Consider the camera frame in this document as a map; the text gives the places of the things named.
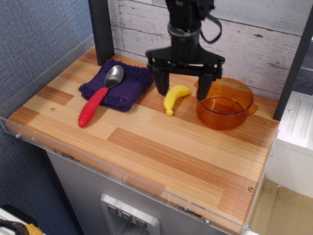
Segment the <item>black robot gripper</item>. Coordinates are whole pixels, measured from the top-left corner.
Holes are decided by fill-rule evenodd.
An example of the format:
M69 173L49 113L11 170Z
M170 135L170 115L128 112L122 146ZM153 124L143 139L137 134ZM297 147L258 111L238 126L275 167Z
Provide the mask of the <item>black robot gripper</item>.
M201 24L193 31L184 31L169 23L168 32L171 37L169 47L146 51L148 69L152 73L158 93L166 96L169 74L191 75L199 77L197 98L204 100L211 83L221 78L225 58L202 48Z

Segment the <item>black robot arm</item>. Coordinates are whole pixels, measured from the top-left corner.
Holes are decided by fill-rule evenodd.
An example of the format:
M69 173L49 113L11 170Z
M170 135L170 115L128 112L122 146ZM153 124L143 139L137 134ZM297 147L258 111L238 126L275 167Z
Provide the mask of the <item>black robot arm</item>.
M171 46L146 52L148 70L153 75L155 85L161 95L166 95L169 88L169 75L183 74L197 76L198 90L196 97L204 100L212 82L222 76L225 58L208 52L200 45L204 38L201 23L209 19L219 28L221 22L210 15L215 8L212 0L168 0L168 32Z

